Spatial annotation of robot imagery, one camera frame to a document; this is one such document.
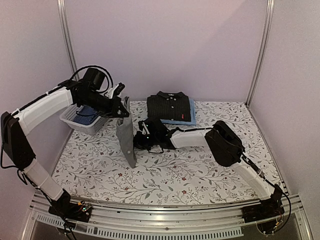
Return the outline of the grey long sleeve shirt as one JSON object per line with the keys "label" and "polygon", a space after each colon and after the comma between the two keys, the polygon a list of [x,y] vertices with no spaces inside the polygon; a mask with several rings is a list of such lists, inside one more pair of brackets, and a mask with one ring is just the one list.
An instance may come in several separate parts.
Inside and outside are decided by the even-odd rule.
{"label": "grey long sleeve shirt", "polygon": [[129,166],[134,169],[137,164],[134,152],[134,127],[130,110],[130,97],[126,96],[123,102],[124,108],[129,113],[128,117],[120,117],[116,122],[116,136],[120,149],[127,160]]}

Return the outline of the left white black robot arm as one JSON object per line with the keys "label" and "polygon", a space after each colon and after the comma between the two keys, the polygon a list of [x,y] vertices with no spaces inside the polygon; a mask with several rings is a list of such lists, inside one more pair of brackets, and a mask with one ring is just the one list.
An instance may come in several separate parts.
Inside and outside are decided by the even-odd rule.
{"label": "left white black robot arm", "polygon": [[1,147],[0,155],[11,160],[11,165],[2,165],[3,169],[16,169],[24,174],[24,181],[31,181],[50,200],[55,201],[55,209],[63,216],[74,213],[74,205],[66,200],[68,194],[51,177],[38,160],[33,147],[56,145],[50,135],[62,139],[62,125],[58,114],[71,106],[88,106],[98,116],[107,118],[128,117],[129,112],[120,97],[125,88],[123,83],[115,84],[111,74],[103,67],[88,65],[80,68],[85,71],[80,80],[71,76],[53,89],[43,93],[14,112],[4,112],[0,117]]}

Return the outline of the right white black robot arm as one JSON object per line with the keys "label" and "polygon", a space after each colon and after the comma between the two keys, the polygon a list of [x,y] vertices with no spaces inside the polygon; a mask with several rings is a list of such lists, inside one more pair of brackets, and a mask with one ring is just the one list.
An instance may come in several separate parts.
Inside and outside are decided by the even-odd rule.
{"label": "right white black robot arm", "polygon": [[285,194],[281,187],[271,183],[263,170],[245,155],[242,140],[224,121],[218,120],[211,127],[168,129],[159,119],[148,118],[138,126],[133,138],[136,148],[149,151],[153,146],[168,150],[209,147],[220,166],[234,170],[254,190],[261,204],[258,213],[262,218],[269,218],[282,206]]}

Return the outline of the blue checked shirt in basket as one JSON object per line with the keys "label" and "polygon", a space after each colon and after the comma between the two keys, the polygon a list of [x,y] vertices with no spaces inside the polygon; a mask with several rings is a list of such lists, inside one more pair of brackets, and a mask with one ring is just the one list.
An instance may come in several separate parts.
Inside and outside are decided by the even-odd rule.
{"label": "blue checked shirt in basket", "polygon": [[92,124],[98,116],[98,112],[95,109],[85,105],[75,112],[73,122],[88,126]]}

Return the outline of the folded black striped shirt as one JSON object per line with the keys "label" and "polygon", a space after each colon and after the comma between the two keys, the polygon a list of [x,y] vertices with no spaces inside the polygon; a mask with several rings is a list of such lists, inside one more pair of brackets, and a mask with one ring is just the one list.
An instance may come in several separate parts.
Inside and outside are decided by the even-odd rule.
{"label": "folded black striped shirt", "polygon": [[159,91],[146,101],[147,116],[161,120],[191,121],[190,99],[183,92],[167,93]]}

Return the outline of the folded light blue shirt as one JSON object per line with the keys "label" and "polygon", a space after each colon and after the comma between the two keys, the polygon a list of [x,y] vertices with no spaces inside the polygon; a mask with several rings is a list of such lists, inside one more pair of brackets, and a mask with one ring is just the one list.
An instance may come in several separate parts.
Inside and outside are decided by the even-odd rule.
{"label": "folded light blue shirt", "polygon": [[161,122],[164,123],[164,124],[172,124],[172,125],[195,126],[197,124],[197,121],[196,121],[196,107],[195,107],[195,101],[192,98],[189,98],[189,105],[190,105],[190,119],[191,119],[191,121],[173,120],[173,119],[161,119]]}

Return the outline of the white plastic laundry basket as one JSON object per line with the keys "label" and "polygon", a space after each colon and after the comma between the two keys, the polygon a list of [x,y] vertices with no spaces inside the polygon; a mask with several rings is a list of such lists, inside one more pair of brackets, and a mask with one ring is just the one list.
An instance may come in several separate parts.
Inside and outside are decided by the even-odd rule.
{"label": "white plastic laundry basket", "polygon": [[67,107],[59,119],[66,123],[71,129],[88,135],[95,135],[107,122],[107,118],[98,115],[93,108],[73,104]]}

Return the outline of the aluminium front rail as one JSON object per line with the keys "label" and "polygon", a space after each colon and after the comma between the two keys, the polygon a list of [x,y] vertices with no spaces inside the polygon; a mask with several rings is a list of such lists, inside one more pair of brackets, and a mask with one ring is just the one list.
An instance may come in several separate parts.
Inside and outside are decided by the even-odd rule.
{"label": "aluminium front rail", "polygon": [[32,198],[23,240],[313,240],[304,207],[297,194],[283,198],[285,214],[279,231],[267,234],[273,218],[246,222],[242,208],[257,200],[233,203],[155,206],[92,200],[89,222],[72,221],[72,230],[49,213],[49,203],[36,192]]}

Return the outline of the left aluminium frame post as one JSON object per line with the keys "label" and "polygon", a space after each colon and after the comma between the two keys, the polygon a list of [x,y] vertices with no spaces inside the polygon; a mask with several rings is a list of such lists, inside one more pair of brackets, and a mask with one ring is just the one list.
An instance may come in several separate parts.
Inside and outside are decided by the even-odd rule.
{"label": "left aluminium frame post", "polygon": [[77,68],[76,58],[74,55],[72,39],[71,39],[69,25],[68,25],[66,4],[64,0],[57,0],[56,2],[57,2],[57,9],[58,9],[60,26],[62,30],[63,41],[64,41],[69,65],[71,68],[71,72],[74,74],[78,68]]}

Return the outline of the aluminium frame post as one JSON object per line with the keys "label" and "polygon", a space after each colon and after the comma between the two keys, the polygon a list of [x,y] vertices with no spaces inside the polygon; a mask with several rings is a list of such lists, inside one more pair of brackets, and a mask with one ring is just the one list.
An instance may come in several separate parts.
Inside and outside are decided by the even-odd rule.
{"label": "aluminium frame post", "polygon": [[261,41],[260,41],[257,60],[256,60],[251,84],[249,87],[249,92],[248,92],[248,95],[247,95],[246,101],[245,101],[245,105],[248,109],[252,105],[253,98],[254,98],[256,88],[258,85],[259,77],[261,74],[263,61],[264,61],[264,57],[265,57],[265,53],[266,53],[267,45],[268,45],[268,41],[269,41],[270,31],[271,31],[271,27],[272,27],[274,8],[275,8],[275,1],[268,0],[266,2],[266,12],[265,12],[265,18],[264,18],[264,25],[263,25],[262,37],[261,37]]}
{"label": "aluminium frame post", "polygon": [[58,9],[60,26],[62,30],[63,41],[64,41],[69,65],[71,68],[71,72],[74,74],[78,68],[77,68],[76,58],[74,55],[72,39],[71,39],[69,25],[68,25],[66,4],[64,0],[57,0],[56,2],[57,2],[57,9]]}

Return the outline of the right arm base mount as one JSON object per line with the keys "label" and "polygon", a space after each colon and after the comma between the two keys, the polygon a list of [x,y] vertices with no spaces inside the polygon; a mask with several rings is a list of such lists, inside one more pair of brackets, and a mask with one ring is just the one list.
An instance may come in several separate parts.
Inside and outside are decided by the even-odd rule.
{"label": "right arm base mount", "polygon": [[241,208],[242,218],[245,223],[273,218],[285,213],[281,198],[283,192],[274,190],[269,199],[260,200],[259,204]]}

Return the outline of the right aluminium frame post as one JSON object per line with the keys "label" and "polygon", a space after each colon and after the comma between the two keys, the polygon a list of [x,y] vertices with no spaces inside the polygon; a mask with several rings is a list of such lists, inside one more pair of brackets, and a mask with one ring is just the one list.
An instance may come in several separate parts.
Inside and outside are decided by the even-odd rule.
{"label": "right aluminium frame post", "polygon": [[275,8],[275,1],[268,0],[266,2],[266,12],[265,12],[265,18],[264,18],[264,25],[263,25],[262,37],[261,37],[261,41],[260,41],[257,60],[256,60],[251,84],[249,87],[249,92],[248,92],[248,95],[247,95],[246,101],[245,101],[245,105],[248,109],[252,105],[253,98],[254,98],[256,88],[258,85],[259,77],[261,74],[263,61],[264,61],[264,57],[265,57],[265,53],[266,53],[267,45],[268,45],[268,41],[269,41],[270,31],[271,31],[271,27],[272,27],[274,8]]}

